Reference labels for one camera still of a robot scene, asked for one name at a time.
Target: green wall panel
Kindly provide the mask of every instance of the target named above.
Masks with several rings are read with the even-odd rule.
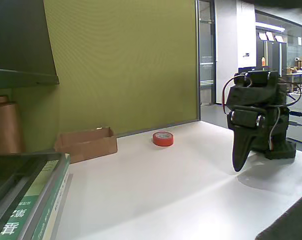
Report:
[[[45,0],[60,85],[13,90],[28,150],[51,147],[58,132],[195,120],[194,2]]]

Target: book spine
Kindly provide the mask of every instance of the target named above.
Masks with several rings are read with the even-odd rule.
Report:
[[[63,179],[65,177],[65,174],[68,170],[69,167],[69,156],[67,156],[67,163],[63,169],[62,174],[60,175],[60,177],[58,178],[53,190],[51,191],[51,195],[47,201],[47,204],[45,205],[44,209],[43,209],[43,213],[39,219],[39,222],[34,230],[33,236],[32,236],[32,240],[41,240],[44,234],[44,231],[46,229],[47,226],[47,222],[49,220],[50,214],[52,212],[52,209],[54,207],[54,203],[55,200],[57,198],[58,195],[58,191],[60,189],[60,186],[62,185]]]
[[[47,226],[46,226],[46,229],[44,231],[42,240],[50,240],[50,238],[51,238],[53,228],[54,228],[54,224],[55,224],[55,220],[56,220],[59,208],[60,208],[60,204],[61,204],[61,201],[62,201],[62,197],[63,197],[63,194],[64,194],[64,190],[65,190],[65,186],[66,186],[68,176],[69,176],[69,172],[67,171],[66,174],[65,174],[65,177],[63,179],[62,186],[60,187],[57,198],[55,200],[54,208],[53,208],[53,210],[51,212],[51,215],[50,215],[50,218],[47,222]]]

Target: desk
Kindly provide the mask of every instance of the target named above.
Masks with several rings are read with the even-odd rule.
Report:
[[[253,240],[302,197],[302,152],[232,167],[233,132],[206,122],[118,139],[118,153],[75,163],[57,240]]]
[[[302,72],[297,72],[297,73],[290,73],[290,74],[287,74],[286,76],[290,76],[292,77],[292,83],[294,82],[294,77],[295,76],[302,76]]]

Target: cardboard box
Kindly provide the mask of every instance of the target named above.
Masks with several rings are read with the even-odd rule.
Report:
[[[67,132],[58,136],[54,148],[69,153],[70,163],[77,163],[117,152],[117,141],[109,127],[93,130]]]

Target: red tape roll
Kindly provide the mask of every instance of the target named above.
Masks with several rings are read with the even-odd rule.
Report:
[[[173,134],[166,131],[159,131],[153,134],[153,143],[157,146],[168,147],[174,142]]]

